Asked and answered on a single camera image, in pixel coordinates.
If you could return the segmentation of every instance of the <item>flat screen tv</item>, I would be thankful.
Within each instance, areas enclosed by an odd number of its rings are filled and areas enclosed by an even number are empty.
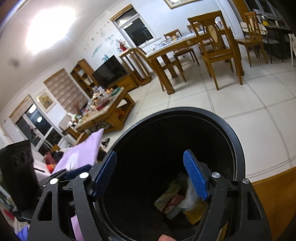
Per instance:
[[[108,88],[109,85],[116,82],[119,78],[127,74],[126,70],[113,55],[105,63],[103,63],[92,76],[102,86]]]

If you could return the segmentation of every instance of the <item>window sill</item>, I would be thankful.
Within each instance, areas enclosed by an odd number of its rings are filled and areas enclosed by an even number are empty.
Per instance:
[[[147,47],[148,45],[150,45],[150,44],[153,44],[153,43],[155,43],[156,41],[158,41],[158,40],[161,40],[161,38],[158,38],[158,39],[151,39],[151,40],[149,40],[148,42],[145,42],[145,43],[143,43],[143,44],[141,44],[140,46],[139,46],[139,48],[145,48],[145,47]]]

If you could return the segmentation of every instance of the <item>silver bolt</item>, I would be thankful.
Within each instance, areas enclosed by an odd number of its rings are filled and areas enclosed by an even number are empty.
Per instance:
[[[56,184],[59,180],[57,178],[53,178],[50,180],[50,184]]]
[[[250,183],[250,180],[247,179],[247,178],[244,178],[244,179],[242,180],[242,182],[243,182],[244,184],[249,184],[249,183]]]
[[[213,172],[213,173],[212,173],[212,177],[213,177],[213,178],[219,178],[219,177],[220,177],[220,173]]]
[[[89,176],[88,172],[83,172],[79,175],[80,178],[87,178]]]

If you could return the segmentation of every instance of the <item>cluttered coffee table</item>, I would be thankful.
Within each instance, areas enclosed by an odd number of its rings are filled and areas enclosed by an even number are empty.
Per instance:
[[[118,107],[122,100],[125,100],[126,104]],[[93,127],[98,127],[105,121],[109,124],[109,127],[105,129],[104,133],[120,131],[123,129],[124,121],[134,105],[134,100],[126,90],[124,88],[119,88],[116,94],[109,98],[109,102],[105,107],[101,110],[89,111],[84,117],[82,117],[79,123],[75,126],[75,129],[82,132]]]

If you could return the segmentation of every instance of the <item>picture frame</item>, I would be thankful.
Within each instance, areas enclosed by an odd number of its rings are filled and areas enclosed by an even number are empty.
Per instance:
[[[192,3],[192,2],[197,2],[200,0],[164,0],[165,3],[169,6],[170,9],[188,4],[188,3]]]
[[[36,101],[45,113],[48,113],[57,103],[47,89],[36,96]]]

